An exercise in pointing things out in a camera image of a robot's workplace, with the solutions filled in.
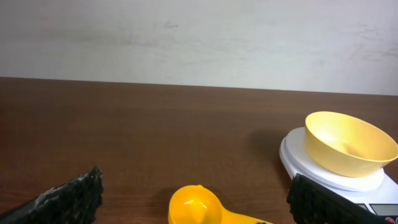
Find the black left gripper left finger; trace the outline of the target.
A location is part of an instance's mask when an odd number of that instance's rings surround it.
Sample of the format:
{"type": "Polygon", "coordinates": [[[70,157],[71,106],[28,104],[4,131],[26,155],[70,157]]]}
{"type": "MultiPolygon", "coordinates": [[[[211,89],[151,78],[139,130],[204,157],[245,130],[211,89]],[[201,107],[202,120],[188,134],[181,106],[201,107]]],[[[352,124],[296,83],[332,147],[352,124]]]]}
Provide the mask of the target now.
{"type": "Polygon", "coordinates": [[[94,167],[1,214],[4,224],[91,224],[102,205],[103,173],[94,167]]]}

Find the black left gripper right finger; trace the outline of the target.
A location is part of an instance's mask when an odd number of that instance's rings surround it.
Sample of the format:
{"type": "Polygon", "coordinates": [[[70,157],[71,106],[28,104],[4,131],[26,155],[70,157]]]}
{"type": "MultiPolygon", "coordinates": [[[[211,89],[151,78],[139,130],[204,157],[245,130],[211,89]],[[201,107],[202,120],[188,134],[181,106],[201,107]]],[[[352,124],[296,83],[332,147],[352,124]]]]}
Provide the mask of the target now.
{"type": "Polygon", "coordinates": [[[302,174],[292,179],[287,203],[298,224],[389,224],[302,174]]]}

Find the yellow plastic measuring scoop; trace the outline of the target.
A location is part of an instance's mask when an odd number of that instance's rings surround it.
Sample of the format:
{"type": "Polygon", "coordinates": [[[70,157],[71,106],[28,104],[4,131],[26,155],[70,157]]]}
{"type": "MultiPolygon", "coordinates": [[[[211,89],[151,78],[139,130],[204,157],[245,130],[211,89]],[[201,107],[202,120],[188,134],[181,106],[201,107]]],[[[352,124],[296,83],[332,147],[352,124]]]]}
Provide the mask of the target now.
{"type": "Polygon", "coordinates": [[[169,224],[268,224],[224,208],[219,198],[202,185],[179,188],[171,197],[169,224]]]}

